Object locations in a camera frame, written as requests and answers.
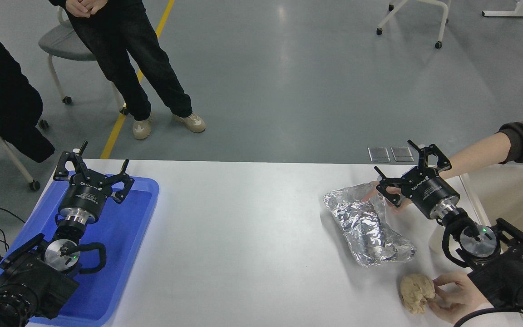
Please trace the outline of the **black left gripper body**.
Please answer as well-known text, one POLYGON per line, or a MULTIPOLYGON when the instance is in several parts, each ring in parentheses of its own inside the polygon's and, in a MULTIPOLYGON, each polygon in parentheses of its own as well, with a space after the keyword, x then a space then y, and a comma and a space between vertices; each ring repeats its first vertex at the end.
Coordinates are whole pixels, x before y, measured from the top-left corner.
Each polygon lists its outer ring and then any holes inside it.
POLYGON ((66 218, 70 213, 85 211, 83 217, 99 218, 107 198, 112 195, 112 186, 99 185, 98 182, 86 180, 81 174, 73 174, 58 213, 66 218))

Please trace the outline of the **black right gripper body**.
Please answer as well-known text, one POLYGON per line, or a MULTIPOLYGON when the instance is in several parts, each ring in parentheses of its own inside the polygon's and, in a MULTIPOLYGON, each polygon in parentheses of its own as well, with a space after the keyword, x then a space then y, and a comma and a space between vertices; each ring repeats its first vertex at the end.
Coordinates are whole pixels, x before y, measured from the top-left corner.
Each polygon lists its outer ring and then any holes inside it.
POLYGON ((413 167, 403 174, 405 184, 401 194, 409 199, 428 219, 442 219, 455 209, 459 193, 452 188, 433 167, 413 167))

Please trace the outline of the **person's right hand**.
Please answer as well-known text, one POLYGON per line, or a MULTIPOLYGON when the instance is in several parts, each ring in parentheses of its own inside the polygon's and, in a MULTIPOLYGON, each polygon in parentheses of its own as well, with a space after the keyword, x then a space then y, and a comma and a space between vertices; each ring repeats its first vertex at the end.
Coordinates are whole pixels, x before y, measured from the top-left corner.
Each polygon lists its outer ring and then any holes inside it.
POLYGON ((65 9, 74 17, 90 17, 89 9, 79 0, 67 0, 65 2, 65 9))
MULTIPOLYGON (((376 196, 376 195, 380 195, 379 191, 376 189, 376 186, 378 186, 379 182, 378 181, 372 181, 370 182, 372 188, 371 190, 361 199, 362 202, 367 202, 369 201, 372 197, 376 196)), ((399 194, 401 195, 401 190, 400 188, 394 188, 394 187, 388 187, 386 188, 386 191, 388 191, 388 193, 390 194, 399 194)), ((399 205, 399 207, 396 207, 394 206, 391 202, 389 202, 387 199, 386 199, 386 202, 388 203, 388 205, 390 206, 390 209, 394 212, 394 213, 399 213, 400 211, 402 211, 403 209, 409 207, 409 205, 412 204, 412 201, 408 198, 405 198, 403 195, 401 195, 401 198, 403 199, 403 201, 401 202, 401 204, 399 205)))

